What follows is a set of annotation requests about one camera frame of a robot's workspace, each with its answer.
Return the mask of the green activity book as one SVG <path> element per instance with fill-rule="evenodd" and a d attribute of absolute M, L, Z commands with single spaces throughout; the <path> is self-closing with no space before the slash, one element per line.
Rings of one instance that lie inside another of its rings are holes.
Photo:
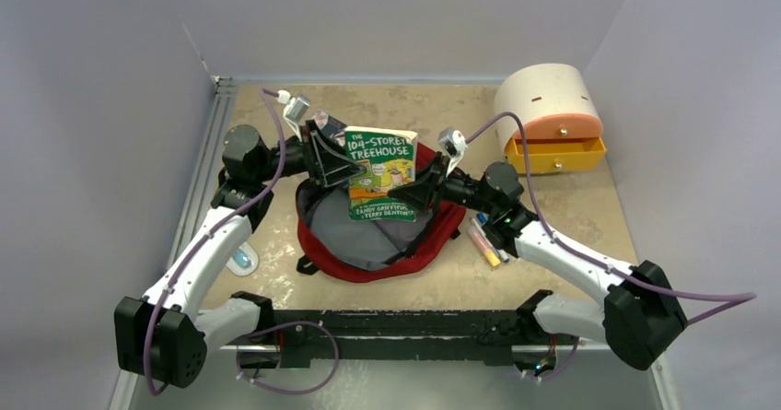
<path fill-rule="evenodd" d="M 416 211 L 388 192 L 415 180 L 418 134 L 408 130 L 348 126 L 344 147 L 364 171 L 348 184 L 349 216 L 355 221 L 416 220 Z"/>

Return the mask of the red student backpack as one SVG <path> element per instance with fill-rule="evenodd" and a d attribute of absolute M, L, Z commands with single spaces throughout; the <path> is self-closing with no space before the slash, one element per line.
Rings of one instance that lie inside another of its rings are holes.
<path fill-rule="evenodd" d="M 434 156 L 429 147 L 418 146 L 415 175 Z M 323 188 L 306 180 L 297 187 L 299 273 L 323 272 L 351 283 L 410 275 L 460 235 L 466 210 L 448 202 L 440 202 L 436 211 L 416 212 L 414 221 L 355 221 L 349 216 L 348 184 Z"/>

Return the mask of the floral dark cover book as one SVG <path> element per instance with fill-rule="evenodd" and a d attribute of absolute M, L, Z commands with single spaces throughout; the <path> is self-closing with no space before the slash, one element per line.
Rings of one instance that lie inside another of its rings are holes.
<path fill-rule="evenodd" d="M 345 123 L 325 111 L 317 111 L 311 120 L 315 122 L 322 134 L 338 146 L 344 147 Z"/>

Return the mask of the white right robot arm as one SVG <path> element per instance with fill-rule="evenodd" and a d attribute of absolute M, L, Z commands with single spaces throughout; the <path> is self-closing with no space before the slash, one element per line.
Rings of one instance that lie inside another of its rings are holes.
<path fill-rule="evenodd" d="M 538 292 L 519 310 L 517 329 L 524 340 L 569 334 L 599 341 L 624 364 L 646 370 L 687 329 L 689 320 L 660 266 L 616 260 L 548 226 L 521 203 L 524 188 L 512 165 L 495 162 L 480 179 L 447 174 L 446 167 L 445 158 L 436 156 L 389 197 L 420 211 L 449 202 L 486 214 L 482 229 L 495 247 L 560 276 L 588 297 Z"/>

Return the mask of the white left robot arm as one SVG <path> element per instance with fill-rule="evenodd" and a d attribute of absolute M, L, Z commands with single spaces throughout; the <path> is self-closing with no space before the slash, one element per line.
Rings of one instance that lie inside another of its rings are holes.
<path fill-rule="evenodd" d="M 205 360 L 241 337 L 269 341 L 277 326 L 270 299 L 239 291 L 220 307 L 202 311 L 204 299 L 232 256 L 258 228 L 283 177 L 306 173 L 322 188 L 364 171 L 313 121 L 267 146 L 242 124 L 224 139 L 219 187 L 199 231 L 168 271 L 141 297 L 122 298 L 113 314 L 120 369 L 146 379 L 152 394 L 186 388 Z"/>

